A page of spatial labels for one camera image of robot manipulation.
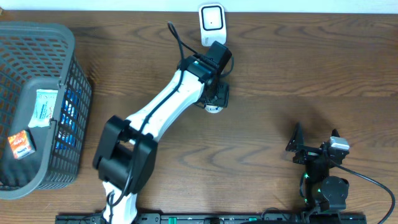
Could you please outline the green lid white jar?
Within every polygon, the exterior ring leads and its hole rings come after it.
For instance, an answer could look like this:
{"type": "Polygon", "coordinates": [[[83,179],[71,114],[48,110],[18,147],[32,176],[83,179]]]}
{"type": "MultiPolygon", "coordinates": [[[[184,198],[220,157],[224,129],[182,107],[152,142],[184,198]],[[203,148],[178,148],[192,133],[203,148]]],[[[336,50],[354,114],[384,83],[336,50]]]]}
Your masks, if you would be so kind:
{"type": "Polygon", "coordinates": [[[219,113],[220,111],[222,111],[223,108],[220,107],[220,106],[206,106],[206,107],[205,107],[205,110],[206,110],[207,112],[209,112],[209,113],[215,114],[215,113],[219,113]]]}

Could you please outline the blue Oreo cookie pack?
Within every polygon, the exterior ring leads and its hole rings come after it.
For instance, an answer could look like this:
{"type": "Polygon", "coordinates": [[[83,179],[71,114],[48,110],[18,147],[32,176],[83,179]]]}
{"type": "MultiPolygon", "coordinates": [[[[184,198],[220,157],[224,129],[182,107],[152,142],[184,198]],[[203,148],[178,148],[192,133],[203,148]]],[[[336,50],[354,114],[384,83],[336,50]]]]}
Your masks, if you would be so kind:
{"type": "Polygon", "coordinates": [[[80,99],[78,94],[71,89],[65,90],[58,124],[56,149],[77,149],[81,146],[81,128],[78,122],[80,99]]]}

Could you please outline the white wet wipes pack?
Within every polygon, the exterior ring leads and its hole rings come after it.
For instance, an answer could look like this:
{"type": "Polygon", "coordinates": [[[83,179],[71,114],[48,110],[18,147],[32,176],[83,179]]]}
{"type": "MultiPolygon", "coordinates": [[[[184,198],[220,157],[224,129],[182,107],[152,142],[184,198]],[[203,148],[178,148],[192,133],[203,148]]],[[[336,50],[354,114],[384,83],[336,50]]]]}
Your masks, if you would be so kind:
{"type": "Polygon", "coordinates": [[[43,128],[50,126],[50,120],[54,114],[58,91],[38,89],[36,94],[34,112],[28,127],[43,128]]]}

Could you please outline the orange small box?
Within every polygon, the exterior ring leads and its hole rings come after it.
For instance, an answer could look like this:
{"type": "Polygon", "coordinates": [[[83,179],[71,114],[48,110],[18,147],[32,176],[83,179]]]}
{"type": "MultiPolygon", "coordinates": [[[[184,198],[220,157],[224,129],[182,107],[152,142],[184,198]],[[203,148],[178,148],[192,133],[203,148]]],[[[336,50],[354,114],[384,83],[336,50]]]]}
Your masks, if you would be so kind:
{"type": "Polygon", "coordinates": [[[7,138],[12,154],[15,159],[20,160],[35,152],[34,144],[30,139],[30,134],[26,130],[22,130],[7,138]]]}

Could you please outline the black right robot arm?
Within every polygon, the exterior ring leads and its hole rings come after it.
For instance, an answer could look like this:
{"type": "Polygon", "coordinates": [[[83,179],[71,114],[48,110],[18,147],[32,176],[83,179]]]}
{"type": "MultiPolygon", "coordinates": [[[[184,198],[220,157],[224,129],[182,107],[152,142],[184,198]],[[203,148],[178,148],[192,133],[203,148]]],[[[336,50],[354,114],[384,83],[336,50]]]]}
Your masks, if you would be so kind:
{"type": "Polygon", "coordinates": [[[349,183],[346,179],[330,175],[330,169],[349,154],[350,146],[334,129],[326,142],[319,147],[306,146],[300,123],[285,150],[293,152],[292,161],[305,166],[300,184],[300,194],[307,207],[315,213],[335,213],[346,208],[349,183]]]}

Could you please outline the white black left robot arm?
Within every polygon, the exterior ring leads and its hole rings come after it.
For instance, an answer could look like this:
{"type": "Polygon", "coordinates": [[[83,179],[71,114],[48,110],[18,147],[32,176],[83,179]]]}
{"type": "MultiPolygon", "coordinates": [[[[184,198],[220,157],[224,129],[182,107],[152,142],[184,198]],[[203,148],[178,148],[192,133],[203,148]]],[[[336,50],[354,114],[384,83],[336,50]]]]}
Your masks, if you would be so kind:
{"type": "Polygon", "coordinates": [[[225,42],[214,40],[205,54],[182,56],[167,86],[145,107],[104,125],[93,167],[106,192],[103,223],[132,223],[138,193],[151,177],[161,137],[191,105],[219,113],[228,105],[228,76],[234,58],[225,42]]]}

